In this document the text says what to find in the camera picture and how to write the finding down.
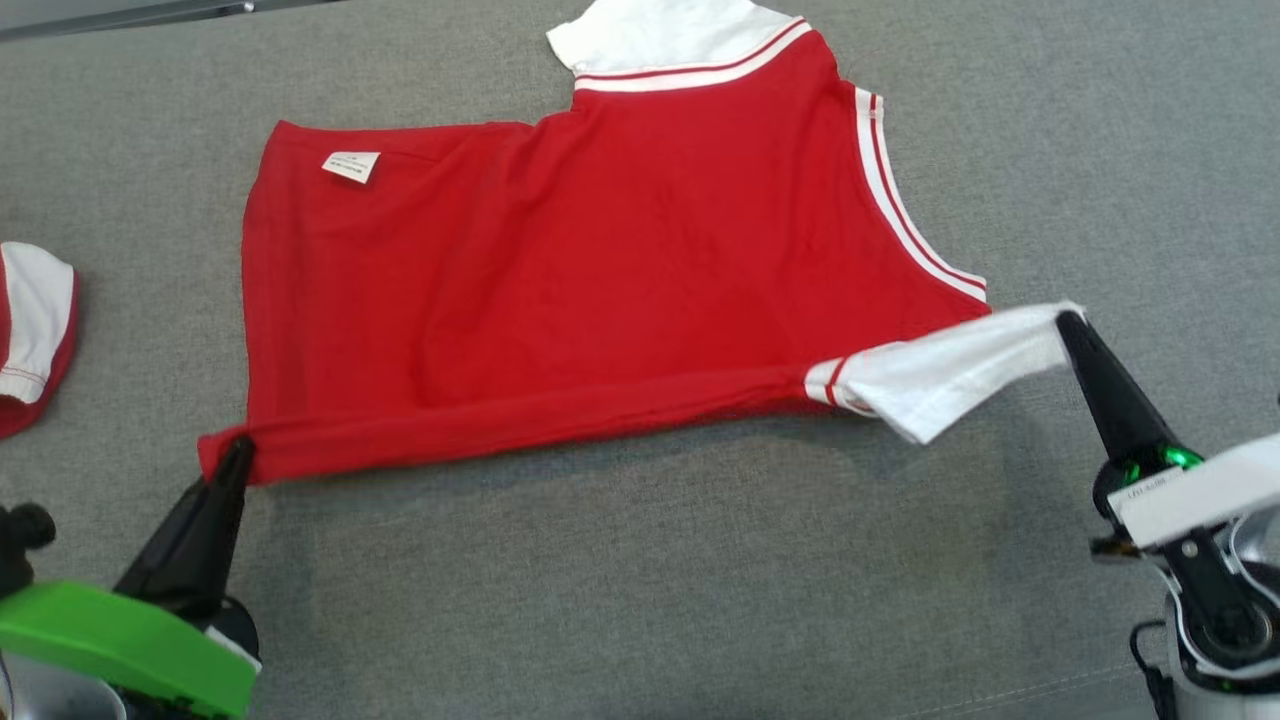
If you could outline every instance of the white label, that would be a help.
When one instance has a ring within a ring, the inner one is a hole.
[[[1128,505],[1130,501],[1137,500],[1156,488],[1164,487],[1165,483],[1172,480],[1175,477],[1181,475],[1181,468],[1170,468],[1167,470],[1161,470],[1155,475],[1142,480],[1140,483],[1134,483],[1126,488],[1117,489],[1116,492],[1107,496],[1107,502],[1111,503],[1111,511],[1120,514],[1120,509]]]
[[[364,184],[369,182],[369,173],[374,172],[379,155],[380,152],[334,152],[320,167]]]

